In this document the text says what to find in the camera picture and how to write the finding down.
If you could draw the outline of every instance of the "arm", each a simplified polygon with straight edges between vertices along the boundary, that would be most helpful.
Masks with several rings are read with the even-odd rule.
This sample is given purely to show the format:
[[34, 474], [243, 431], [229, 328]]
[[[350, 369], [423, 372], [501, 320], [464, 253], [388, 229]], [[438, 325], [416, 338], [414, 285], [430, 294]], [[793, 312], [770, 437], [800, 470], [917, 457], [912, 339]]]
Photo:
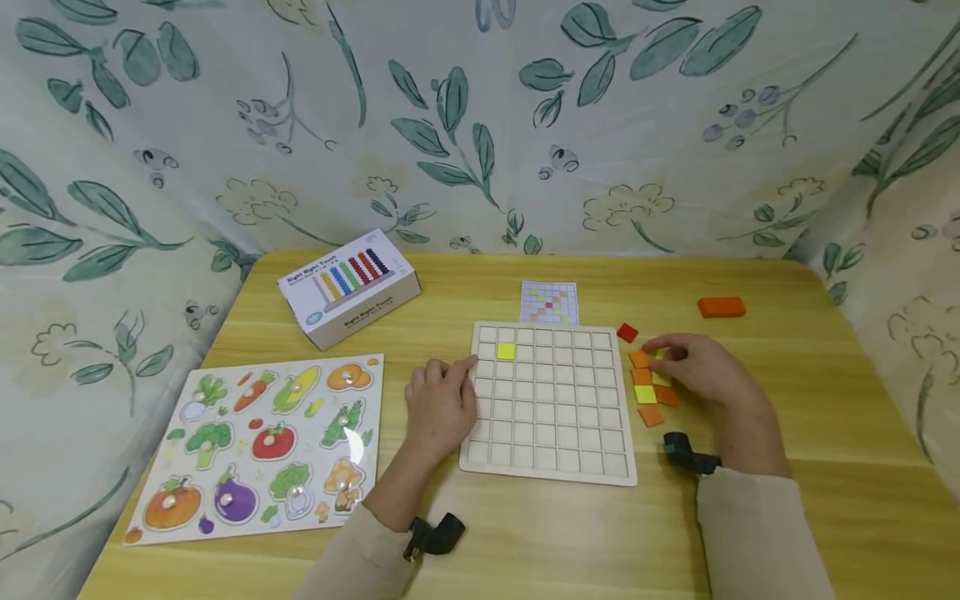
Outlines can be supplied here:
[[393, 600], [413, 565], [403, 558], [408, 531], [430, 477], [476, 423], [467, 372], [476, 357], [448, 366], [431, 360], [404, 389], [407, 436], [380, 480], [314, 563], [294, 600]]
[[647, 351], [660, 348], [669, 349], [651, 369], [676, 378], [722, 411], [718, 445], [724, 467], [704, 476], [697, 491], [713, 597], [833, 598], [766, 394], [708, 337], [670, 334], [643, 345]]

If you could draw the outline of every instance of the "floral fabric backdrop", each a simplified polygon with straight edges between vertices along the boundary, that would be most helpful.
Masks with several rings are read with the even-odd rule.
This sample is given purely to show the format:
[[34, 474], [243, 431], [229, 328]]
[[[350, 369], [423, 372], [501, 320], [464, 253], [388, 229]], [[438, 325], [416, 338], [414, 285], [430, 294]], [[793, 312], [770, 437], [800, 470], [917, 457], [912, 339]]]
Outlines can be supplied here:
[[[937, 208], [911, 226], [926, 241], [904, 244], [942, 252], [952, 235], [931, 182], [956, 153], [957, 0], [12, 0], [0, 14], [0, 274], [16, 315], [0, 377], [21, 398], [0, 420], [5, 598], [79, 589], [262, 252], [383, 228], [404, 252], [780, 258], [868, 181], [864, 231], [902, 239], [881, 223], [921, 219], [887, 215], [916, 211], [894, 198], [926, 181]], [[829, 265], [848, 311], [881, 256], [852, 232], [864, 218], [818, 218], [797, 249]], [[931, 296], [935, 278], [913, 294], [929, 305], [890, 307], [903, 332], [876, 344], [927, 365], [898, 379], [913, 398], [950, 385], [933, 359], [949, 362], [955, 330], [917, 333], [957, 303]], [[35, 437], [16, 423], [56, 410], [42, 460], [20, 460]]]

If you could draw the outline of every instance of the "right hand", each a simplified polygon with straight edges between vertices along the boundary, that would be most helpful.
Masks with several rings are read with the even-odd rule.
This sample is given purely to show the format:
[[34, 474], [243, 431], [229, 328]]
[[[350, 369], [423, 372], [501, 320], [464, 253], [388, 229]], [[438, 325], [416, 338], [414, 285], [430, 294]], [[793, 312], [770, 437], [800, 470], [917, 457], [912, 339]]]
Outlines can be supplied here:
[[643, 345], [649, 354], [668, 348], [663, 360], [651, 360], [650, 369], [683, 383], [697, 396], [727, 408], [767, 402], [754, 378], [719, 342], [706, 335], [668, 333]]

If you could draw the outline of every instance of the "orange square tile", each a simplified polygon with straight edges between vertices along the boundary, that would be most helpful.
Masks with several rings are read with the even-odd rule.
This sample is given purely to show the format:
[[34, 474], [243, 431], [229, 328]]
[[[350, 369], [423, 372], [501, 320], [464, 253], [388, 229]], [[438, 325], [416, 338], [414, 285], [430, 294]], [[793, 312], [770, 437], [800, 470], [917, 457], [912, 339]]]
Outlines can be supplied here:
[[663, 414], [656, 404], [643, 404], [636, 411], [640, 413], [640, 418], [643, 419], [643, 423], [647, 427], [653, 427], [663, 422]]
[[637, 350], [630, 353], [630, 362], [634, 363], [634, 369], [646, 369], [650, 367], [650, 357], [643, 350]]
[[634, 385], [654, 384], [654, 378], [649, 369], [634, 369], [630, 371], [630, 376], [634, 379]]
[[667, 406], [680, 406], [680, 402], [677, 399], [677, 392], [673, 388], [669, 388], [665, 385], [655, 385], [654, 394], [657, 395], [657, 402], [660, 404], [666, 404]]

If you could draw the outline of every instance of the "wooden table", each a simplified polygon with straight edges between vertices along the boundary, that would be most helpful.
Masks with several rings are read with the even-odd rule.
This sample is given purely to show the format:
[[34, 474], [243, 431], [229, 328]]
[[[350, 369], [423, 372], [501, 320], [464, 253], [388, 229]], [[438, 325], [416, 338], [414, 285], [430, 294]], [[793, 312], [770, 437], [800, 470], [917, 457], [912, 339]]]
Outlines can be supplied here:
[[[316, 258], [257, 262], [204, 367], [321, 355], [300, 333], [276, 280]], [[472, 323], [517, 319], [520, 281], [576, 281], [583, 324], [627, 321], [643, 339], [696, 331], [723, 342], [780, 413], [807, 514], [840, 598], [947, 598], [960, 590], [960, 516], [820, 280], [787, 261], [413, 254], [423, 294], [327, 355], [386, 354], [379, 468], [403, 438], [402, 390], [428, 358], [467, 354]], [[742, 319], [703, 320], [696, 300], [739, 295]], [[621, 357], [628, 346], [620, 342]], [[422, 513], [468, 530], [423, 561], [410, 598], [707, 597], [692, 476], [668, 466], [664, 432], [710, 449], [708, 415], [682, 396], [667, 424], [632, 411], [636, 488], [462, 472], [451, 456]], [[138, 488], [86, 582], [82, 600], [285, 598], [337, 530], [125, 548]]]

